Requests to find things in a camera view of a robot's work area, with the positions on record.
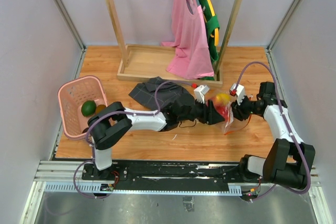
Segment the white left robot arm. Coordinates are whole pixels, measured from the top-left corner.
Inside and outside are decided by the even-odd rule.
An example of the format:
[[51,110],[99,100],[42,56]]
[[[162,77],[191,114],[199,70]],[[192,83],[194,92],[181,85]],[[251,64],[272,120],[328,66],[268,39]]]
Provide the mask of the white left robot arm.
[[111,148],[127,132],[150,130],[166,132],[173,130],[183,121],[198,121],[215,125],[225,121],[211,100],[201,103],[194,99],[180,99],[155,111],[139,111],[114,102],[88,120],[87,136],[93,139],[94,173],[100,179],[112,175]]

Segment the orange fake fruit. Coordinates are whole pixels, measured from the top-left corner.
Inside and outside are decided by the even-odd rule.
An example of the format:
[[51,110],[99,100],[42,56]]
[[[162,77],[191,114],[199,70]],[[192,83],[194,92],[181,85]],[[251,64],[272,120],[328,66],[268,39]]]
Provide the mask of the orange fake fruit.
[[106,108],[104,104],[100,104],[96,107],[95,114],[99,114],[101,111],[103,111]]

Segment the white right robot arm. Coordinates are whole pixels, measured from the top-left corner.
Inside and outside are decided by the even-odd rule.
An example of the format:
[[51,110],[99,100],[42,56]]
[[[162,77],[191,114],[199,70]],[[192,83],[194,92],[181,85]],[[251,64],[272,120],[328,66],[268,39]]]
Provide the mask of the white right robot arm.
[[233,117],[241,122],[251,115],[262,117],[274,138],[267,157],[245,155],[240,159],[238,177],[250,182],[261,176],[265,182],[306,191],[310,186],[308,178],[316,151],[312,145],[304,143],[294,130],[287,104],[278,99],[275,84],[262,82],[255,101],[250,100],[240,84],[234,83],[230,94],[236,98],[230,106]]

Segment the dark green fake lime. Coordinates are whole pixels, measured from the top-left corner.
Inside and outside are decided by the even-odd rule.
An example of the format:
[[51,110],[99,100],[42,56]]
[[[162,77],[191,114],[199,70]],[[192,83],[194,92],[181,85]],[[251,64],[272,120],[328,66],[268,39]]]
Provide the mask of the dark green fake lime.
[[88,100],[82,104],[81,114],[85,117],[95,114],[97,105],[94,100]]

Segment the red fake apple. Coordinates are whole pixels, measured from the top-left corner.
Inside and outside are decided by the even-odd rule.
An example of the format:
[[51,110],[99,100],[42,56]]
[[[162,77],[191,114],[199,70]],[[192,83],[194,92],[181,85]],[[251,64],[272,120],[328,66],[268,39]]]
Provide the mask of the red fake apple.
[[230,118],[229,107],[227,106],[218,106],[216,108],[217,112],[224,118],[225,121],[228,121]]

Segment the clear zip top bag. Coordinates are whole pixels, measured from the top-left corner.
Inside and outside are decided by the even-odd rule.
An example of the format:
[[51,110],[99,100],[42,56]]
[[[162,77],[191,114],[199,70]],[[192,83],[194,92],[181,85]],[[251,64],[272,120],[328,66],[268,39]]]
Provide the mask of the clear zip top bag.
[[231,105],[236,101],[236,98],[231,96],[228,92],[215,91],[210,100],[213,102],[216,112],[224,118],[224,122],[217,123],[224,135],[242,130],[249,124],[251,114],[247,119],[242,121],[234,117]]

